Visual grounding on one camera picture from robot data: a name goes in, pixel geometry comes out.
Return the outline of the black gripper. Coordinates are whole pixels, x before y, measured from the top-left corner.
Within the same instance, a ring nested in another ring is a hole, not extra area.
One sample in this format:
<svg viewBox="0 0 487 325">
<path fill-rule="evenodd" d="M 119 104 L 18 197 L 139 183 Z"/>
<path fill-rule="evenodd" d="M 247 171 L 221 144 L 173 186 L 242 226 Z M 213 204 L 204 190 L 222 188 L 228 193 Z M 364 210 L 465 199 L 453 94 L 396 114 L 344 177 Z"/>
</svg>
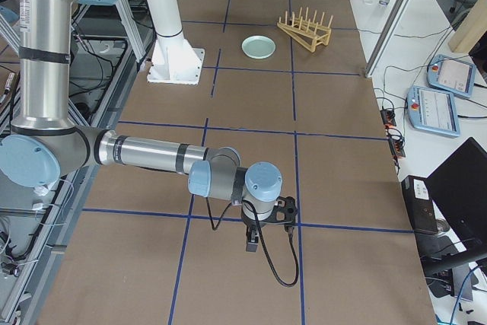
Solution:
<svg viewBox="0 0 487 325">
<path fill-rule="evenodd" d="M 259 237 L 261 237 L 261 230 L 263 223 L 260 220 L 255 220 L 255 215 L 248 216 L 245 212 L 241 212 L 241 218 L 246 228 L 246 252 L 255 253 L 259 246 Z"/>
</svg>

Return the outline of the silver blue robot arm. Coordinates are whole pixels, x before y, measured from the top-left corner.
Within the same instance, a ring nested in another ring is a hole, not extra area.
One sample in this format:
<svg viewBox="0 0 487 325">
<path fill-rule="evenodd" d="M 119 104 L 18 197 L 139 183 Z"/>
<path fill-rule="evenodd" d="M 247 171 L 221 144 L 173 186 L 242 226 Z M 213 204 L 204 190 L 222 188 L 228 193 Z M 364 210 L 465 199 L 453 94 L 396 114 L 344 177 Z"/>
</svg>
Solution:
<svg viewBox="0 0 487 325">
<path fill-rule="evenodd" d="M 282 187 L 267 162 L 242 167 L 232 148 L 205 148 L 79 126 L 68 117 L 72 5 L 116 0 L 20 0 L 21 109 L 1 143 L 2 173 L 36 187 L 81 167 L 124 164 L 185 174 L 192 194 L 241 207 L 247 249 L 264 245 L 263 225 L 275 221 Z"/>
</svg>

